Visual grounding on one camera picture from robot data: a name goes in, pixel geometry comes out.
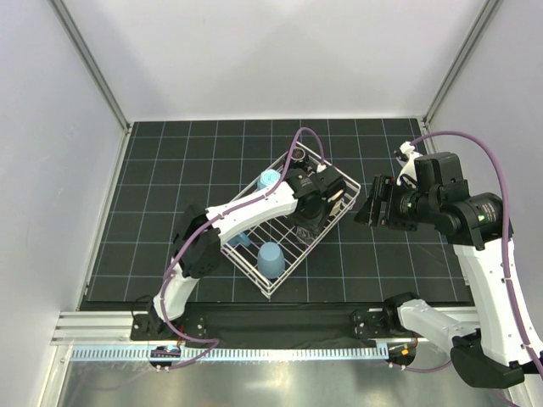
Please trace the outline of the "brown and cream cup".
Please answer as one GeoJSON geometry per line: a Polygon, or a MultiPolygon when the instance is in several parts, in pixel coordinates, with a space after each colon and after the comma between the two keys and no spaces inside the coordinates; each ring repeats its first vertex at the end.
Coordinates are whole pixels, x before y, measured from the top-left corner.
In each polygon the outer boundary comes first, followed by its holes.
{"type": "Polygon", "coordinates": [[[340,211],[343,196],[344,190],[340,190],[330,198],[330,203],[333,205],[330,212],[331,216],[335,216],[340,211]]]}

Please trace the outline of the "black cup cream inside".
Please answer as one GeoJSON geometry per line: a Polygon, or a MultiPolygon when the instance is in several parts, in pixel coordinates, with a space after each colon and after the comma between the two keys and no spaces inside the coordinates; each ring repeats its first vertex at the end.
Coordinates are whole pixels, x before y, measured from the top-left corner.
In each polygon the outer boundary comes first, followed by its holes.
{"type": "Polygon", "coordinates": [[[302,169],[305,170],[309,164],[309,159],[306,151],[303,148],[296,147],[293,149],[290,155],[289,169],[302,169]]]}

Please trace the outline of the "teal cup cream inside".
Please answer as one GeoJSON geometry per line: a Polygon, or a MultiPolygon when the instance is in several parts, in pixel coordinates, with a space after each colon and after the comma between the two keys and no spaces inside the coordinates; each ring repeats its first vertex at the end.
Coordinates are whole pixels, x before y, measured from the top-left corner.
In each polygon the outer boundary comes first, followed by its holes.
{"type": "Polygon", "coordinates": [[[256,190],[265,190],[273,188],[281,180],[281,173],[274,169],[264,170],[260,173],[257,182],[256,190]]]}

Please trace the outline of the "clear glass cup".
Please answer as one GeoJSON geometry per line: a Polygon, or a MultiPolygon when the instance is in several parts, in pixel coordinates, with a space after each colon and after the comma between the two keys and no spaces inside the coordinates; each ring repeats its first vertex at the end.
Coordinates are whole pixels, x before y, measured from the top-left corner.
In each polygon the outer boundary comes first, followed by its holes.
{"type": "Polygon", "coordinates": [[[308,228],[303,226],[297,226],[295,236],[298,241],[305,246],[310,246],[319,241],[319,236],[322,232],[320,227],[308,228]]]}

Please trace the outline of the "light blue plastic cup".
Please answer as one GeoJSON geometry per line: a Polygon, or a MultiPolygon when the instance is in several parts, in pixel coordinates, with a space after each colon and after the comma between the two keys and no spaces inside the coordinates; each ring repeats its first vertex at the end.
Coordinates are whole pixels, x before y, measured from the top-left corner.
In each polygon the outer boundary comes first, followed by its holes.
{"type": "Polygon", "coordinates": [[[258,252],[257,270],[270,280],[277,279],[285,270],[285,258],[280,246],[273,242],[264,243],[258,252]]]}

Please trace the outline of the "blue glazed ceramic mug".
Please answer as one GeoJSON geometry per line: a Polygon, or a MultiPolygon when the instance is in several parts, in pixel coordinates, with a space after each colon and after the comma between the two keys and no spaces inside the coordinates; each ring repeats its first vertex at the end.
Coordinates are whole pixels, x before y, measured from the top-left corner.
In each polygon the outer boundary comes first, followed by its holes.
{"type": "Polygon", "coordinates": [[[240,232],[228,241],[228,244],[232,247],[237,247],[238,245],[241,245],[247,248],[251,245],[251,243],[252,242],[250,238],[245,232],[240,232]]]}

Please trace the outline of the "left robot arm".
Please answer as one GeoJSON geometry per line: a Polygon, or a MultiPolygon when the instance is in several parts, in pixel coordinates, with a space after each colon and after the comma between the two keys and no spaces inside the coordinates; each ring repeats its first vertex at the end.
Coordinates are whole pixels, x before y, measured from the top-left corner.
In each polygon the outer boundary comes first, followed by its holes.
{"type": "Polygon", "coordinates": [[[164,282],[148,307],[148,329],[164,340],[178,333],[179,317],[196,283],[215,271],[221,248],[232,238],[285,216],[315,239],[339,211],[346,187],[339,170],[320,164],[310,173],[287,170],[270,186],[227,204],[189,206],[172,236],[174,252],[164,282]]]}

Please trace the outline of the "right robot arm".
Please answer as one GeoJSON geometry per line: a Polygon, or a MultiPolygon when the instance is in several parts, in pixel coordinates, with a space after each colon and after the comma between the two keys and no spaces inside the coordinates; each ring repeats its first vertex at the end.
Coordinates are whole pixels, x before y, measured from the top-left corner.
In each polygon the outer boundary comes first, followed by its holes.
{"type": "Polygon", "coordinates": [[[416,332],[446,352],[458,376],[470,387],[507,389],[537,372],[542,341],[530,327],[525,305],[523,339],[509,298],[517,287],[512,236],[502,234],[504,204],[491,192],[471,195],[454,153],[398,153],[397,177],[375,176],[355,222],[415,231],[433,226],[453,247],[479,315],[476,327],[438,311],[415,293],[385,299],[383,329],[392,336],[416,332]]]}

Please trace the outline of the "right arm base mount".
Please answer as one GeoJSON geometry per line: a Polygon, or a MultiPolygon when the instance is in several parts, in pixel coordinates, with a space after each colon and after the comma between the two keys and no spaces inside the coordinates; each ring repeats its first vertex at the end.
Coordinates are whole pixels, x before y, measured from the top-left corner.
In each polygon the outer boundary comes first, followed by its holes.
{"type": "Polygon", "coordinates": [[[395,311],[388,308],[360,308],[350,315],[353,330],[360,339],[408,338],[416,334],[400,324],[395,311]]]}

